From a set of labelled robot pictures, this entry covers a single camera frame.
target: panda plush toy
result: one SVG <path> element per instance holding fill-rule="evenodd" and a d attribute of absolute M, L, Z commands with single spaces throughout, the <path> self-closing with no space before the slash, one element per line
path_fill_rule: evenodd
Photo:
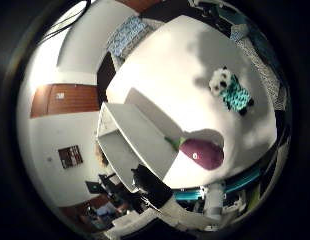
<path fill-rule="evenodd" d="M 243 88 L 236 77 L 227 67 L 214 71 L 209 81 L 209 89 L 214 96 L 223 98 L 228 110 L 234 110 L 241 116 L 247 113 L 247 108 L 254 105 L 253 98 Z"/>

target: purple object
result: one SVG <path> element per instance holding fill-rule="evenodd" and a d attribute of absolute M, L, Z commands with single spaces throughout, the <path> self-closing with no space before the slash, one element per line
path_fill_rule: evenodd
<path fill-rule="evenodd" d="M 206 140 L 187 139 L 179 150 L 206 170 L 218 168 L 224 160 L 223 149 Z"/>

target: cable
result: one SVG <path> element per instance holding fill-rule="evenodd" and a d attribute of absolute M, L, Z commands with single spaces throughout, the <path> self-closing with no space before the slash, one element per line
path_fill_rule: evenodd
<path fill-rule="evenodd" d="M 66 19 L 64 19 L 63 21 L 60 21 L 60 22 L 58 22 L 58 23 L 55 23 L 55 24 L 54 24 L 53 26 L 51 26 L 49 29 L 52 29 L 53 27 L 55 27 L 55 26 L 57 26 L 57 25 L 59 25 L 59 24 L 65 22 L 65 21 L 67 21 L 68 19 L 71 19 L 71 18 L 77 16 L 77 15 L 80 14 L 81 12 L 83 12 L 83 9 L 82 9 L 81 11 L 79 11 L 78 13 L 76 13 L 76 14 L 74 14 L 74 15 L 72 15 L 72 16 L 66 18 Z"/>
<path fill-rule="evenodd" d="M 85 5 L 84 9 L 81 10 L 80 12 L 78 12 L 77 14 L 75 14 L 75 15 L 73 15 L 73 16 L 67 18 L 67 19 L 70 19 L 70 18 L 72 18 L 72 17 L 74 17 L 74 16 L 76 16 L 76 15 L 78 15 L 78 14 L 81 13 L 81 15 L 80 15 L 78 18 L 76 18 L 76 19 L 75 19 L 73 22 L 71 22 L 70 24 L 68 24 L 68 25 L 66 25 L 66 26 L 64 26 L 64 27 L 62 27 L 62 28 L 60 28 L 60 29 L 58 29 L 58 30 L 56 30 L 56 31 L 54 31 L 54 32 L 51 32 L 51 33 L 45 35 L 44 38 L 42 39 L 42 41 L 40 41 L 40 42 L 38 43 L 38 46 L 41 45 L 41 44 L 43 44 L 43 43 L 46 42 L 47 40 L 51 39 L 52 37 L 55 37 L 57 34 L 61 33 L 61 32 L 64 31 L 64 30 L 66 30 L 67 28 L 71 27 L 72 25 L 74 25 L 74 24 L 87 12 L 88 8 L 89 8 L 90 5 L 91 5 L 91 0 L 85 0 L 85 1 L 86 1 L 86 5 Z M 53 25 L 52 27 L 54 27 L 54 26 L 56 26 L 56 25 L 58 25 L 58 24 L 63 23 L 63 22 L 66 21 L 67 19 L 64 19 L 63 21 L 61 21 L 61 22 L 59 22 L 59 23 Z"/>

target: white shelf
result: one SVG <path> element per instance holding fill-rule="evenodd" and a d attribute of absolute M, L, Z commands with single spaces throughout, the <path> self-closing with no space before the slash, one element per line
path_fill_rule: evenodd
<path fill-rule="evenodd" d="M 177 155 L 164 134 L 132 104 L 103 103 L 97 132 L 104 154 L 130 191 L 135 191 L 132 168 L 143 164 L 163 180 Z"/>

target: desk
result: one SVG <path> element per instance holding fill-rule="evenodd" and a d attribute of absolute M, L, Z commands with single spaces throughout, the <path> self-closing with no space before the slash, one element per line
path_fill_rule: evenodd
<path fill-rule="evenodd" d="M 245 117 L 229 112 L 207 88 L 213 71 L 224 65 L 255 99 Z M 231 177 L 256 163 L 276 140 L 274 109 L 257 69 L 226 36 L 190 17 L 173 19 L 141 42 L 106 95 L 110 103 L 135 104 L 169 137 L 212 131 L 223 137 L 219 168 L 207 171 L 178 155 L 162 178 L 171 188 Z"/>

